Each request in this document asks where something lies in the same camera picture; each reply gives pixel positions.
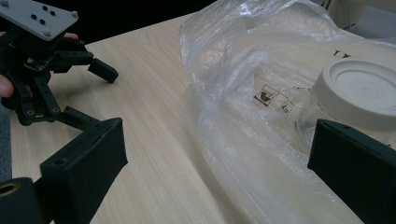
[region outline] clear plastic wrap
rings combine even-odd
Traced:
[[[324,65],[396,66],[396,47],[345,32],[311,1],[219,0],[180,27],[191,139],[252,223],[361,223],[311,170],[295,121]]]

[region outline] light wood grain surface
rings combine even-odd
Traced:
[[[178,31],[190,15],[87,45],[120,74],[113,84],[73,66],[49,82],[58,104],[94,118],[122,118],[128,164],[92,223],[243,223],[193,150],[184,125],[189,79]],[[21,126],[11,112],[13,178],[36,181],[39,164],[81,133],[60,122]]]

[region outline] human hand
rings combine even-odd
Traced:
[[[64,34],[64,37],[70,37],[78,39],[78,35],[72,33]],[[0,97],[10,97],[14,93],[14,86],[12,83],[3,75],[0,75]]]
[[[14,93],[14,86],[3,75],[0,75],[0,97],[10,97]]]

